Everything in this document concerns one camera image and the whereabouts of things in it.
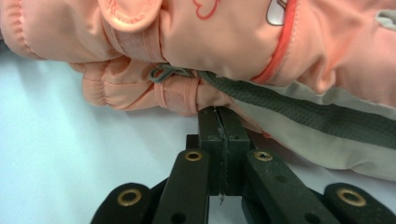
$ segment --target gray fabric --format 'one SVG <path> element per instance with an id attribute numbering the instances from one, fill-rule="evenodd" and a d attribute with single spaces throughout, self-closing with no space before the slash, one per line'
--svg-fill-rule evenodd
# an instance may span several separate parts
<path id="1" fill-rule="evenodd" d="M 396 149 L 396 120 L 338 105 L 296 100 L 244 81 L 198 72 L 209 84 L 239 101 L 258 105 L 304 126 L 345 139 Z"/>
<path id="2" fill-rule="evenodd" d="M 381 10 L 375 16 L 385 28 L 396 31 L 396 10 Z"/>

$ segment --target white surface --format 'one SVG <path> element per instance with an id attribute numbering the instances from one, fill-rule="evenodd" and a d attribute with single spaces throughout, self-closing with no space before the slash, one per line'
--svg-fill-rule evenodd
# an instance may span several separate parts
<path id="1" fill-rule="evenodd" d="M 0 51 L 0 223 L 89 223 L 115 187 L 149 188 L 169 176 L 197 133 L 196 117 L 161 108 L 121 112 L 87 104 L 81 74 L 65 63 L 35 62 Z M 396 212 L 396 183 L 317 167 L 281 147 L 305 184 L 361 187 Z M 246 223 L 239 198 L 212 198 L 209 223 Z"/>

